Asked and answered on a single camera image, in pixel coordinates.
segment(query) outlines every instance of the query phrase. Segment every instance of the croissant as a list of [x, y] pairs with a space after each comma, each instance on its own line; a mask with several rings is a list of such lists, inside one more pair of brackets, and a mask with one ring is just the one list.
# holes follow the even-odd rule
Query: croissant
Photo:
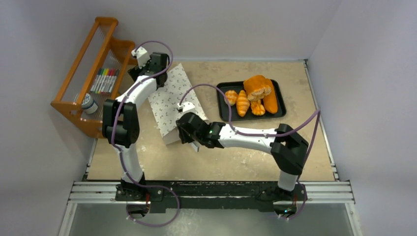
[[262, 105], [260, 100], [250, 102], [250, 109], [252, 110], [252, 114], [256, 116], [262, 116], [265, 114], [265, 107]]
[[247, 99], [245, 90], [241, 90], [236, 101], [236, 109], [241, 117], [244, 117], [249, 109], [249, 100]]

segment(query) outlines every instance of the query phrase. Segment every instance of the pastry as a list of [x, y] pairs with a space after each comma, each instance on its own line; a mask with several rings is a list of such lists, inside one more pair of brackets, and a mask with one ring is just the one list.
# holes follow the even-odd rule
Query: pastry
[[266, 83], [266, 80], [262, 75], [255, 75], [243, 81], [249, 101], [258, 101], [271, 93], [271, 87]]
[[252, 114], [256, 116], [262, 116], [265, 114], [265, 107], [262, 105], [261, 101], [254, 101], [250, 102], [250, 109], [252, 110]]
[[229, 100], [229, 103], [231, 106], [234, 106], [236, 104], [236, 100], [238, 99], [238, 93], [234, 90], [229, 90], [224, 93], [226, 95], [227, 100]]
[[269, 113], [275, 114], [278, 112], [278, 101], [276, 100], [275, 89], [270, 79], [266, 79], [266, 84], [271, 87], [271, 93], [266, 95], [262, 101], [264, 102], [265, 110]]
[[249, 109], [249, 100], [247, 99], [245, 90], [241, 90], [236, 101], [236, 109], [241, 117], [244, 117]]

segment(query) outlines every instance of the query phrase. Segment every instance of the small jar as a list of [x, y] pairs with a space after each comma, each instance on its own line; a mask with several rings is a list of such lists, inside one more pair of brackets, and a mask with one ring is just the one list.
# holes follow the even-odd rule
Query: small jar
[[86, 93], [86, 96], [83, 99], [83, 102], [81, 103], [81, 108], [84, 110], [87, 114], [93, 114], [98, 109], [98, 105], [93, 99], [93, 97]]

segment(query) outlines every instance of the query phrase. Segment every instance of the tabletop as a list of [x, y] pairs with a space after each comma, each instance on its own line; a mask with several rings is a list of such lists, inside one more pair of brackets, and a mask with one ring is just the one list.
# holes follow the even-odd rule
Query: tabletop
[[[277, 128], [280, 123], [295, 128], [316, 110], [308, 78], [301, 61], [295, 62], [181, 62], [192, 85], [243, 81], [254, 75], [264, 75], [279, 84], [287, 113], [281, 118], [236, 121], [235, 126], [257, 129]], [[125, 75], [120, 92], [133, 84]], [[216, 91], [210, 87], [195, 89], [201, 106], [210, 121], [222, 121], [219, 116]], [[147, 179], [154, 180], [265, 180], [279, 178], [279, 168], [273, 157], [264, 152], [244, 148], [201, 147], [195, 152], [180, 142], [165, 145], [157, 128], [148, 101], [138, 110], [140, 135], [136, 143], [139, 162]], [[309, 143], [314, 129], [311, 122], [298, 133]], [[119, 158], [106, 139], [97, 141], [88, 179], [119, 180], [122, 174]], [[302, 181], [334, 181], [326, 142], [319, 129], [314, 146], [300, 177]]]

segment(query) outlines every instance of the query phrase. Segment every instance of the marker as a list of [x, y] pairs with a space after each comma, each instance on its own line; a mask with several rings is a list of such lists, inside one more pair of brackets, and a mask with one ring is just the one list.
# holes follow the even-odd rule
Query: marker
[[101, 68], [101, 73], [100, 73], [100, 76], [98, 77], [98, 79], [97, 79], [97, 84], [95, 85], [95, 88], [94, 88], [94, 92], [95, 93], [97, 93], [97, 90], [98, 90], [98, 88], [99, 88], [99, 86], [100, 86], [100, 83], [101, 83], [101, 79], [103, 79], [103, 74], [104, 74], [104, 72], [106, 71], [106, 69], [105, 68]]
[[99, 82], [99, 84], [98, 84], [98, 88], [97, 88], [97, 90], [95, 91], [95, 93], [100, 93], [100, 89], [101, 89], [101, 86], [103, 85], [103, 83], [104, 83], [104, 78], [106, 78], [106, 75], [109, 73], [109, 69], [108, 68], [106, 68], [106, 69], [104, 69], [104, 72], [103, 72], [103, 74], [101, 75], [101, 79], [100, 79], [100, 82]]
[[95, 87], [97, 86], [97, 83], [98, 83], [98, 77], [100, 77], [100, 74], [101, 74], [101, 71], [102, 71], [103, 69], [102, 68], [100, 68], [99, 70], [98, 70], [98, 72], [97, 72], [97, 75], [95, 76], [95, 79], [94, 79], [94, 82], [93, 82], [93, 84], [92, 84], [92, 86], [91, 86], [91, 89], [90, 89], [90, 91], [91, 92], [94, 92], [95, 90]]
[[119, 72], [120, 72], [119, 70], [116, 70], [116, 73], [115, 73], [115, 75], [113, 76], [113, 79], [112, 79], [112, 86], [109, 88], [109, 92], [113, 91], [113, 87], [116, 83], [116, 79], [119, 76]]
[[103, 90], [101, 91], [102, 93], [107, 93], [107, 90], [109, 89], [110, 82], [112, 80], [112, 77], [113, 77], [114, 73], [115, 73], [115, 70], [114, 69], [111, 69], [110, 70], [110, 73], [109, 73], [109, 76], [106, 79], [106, 85], [104, 86]]

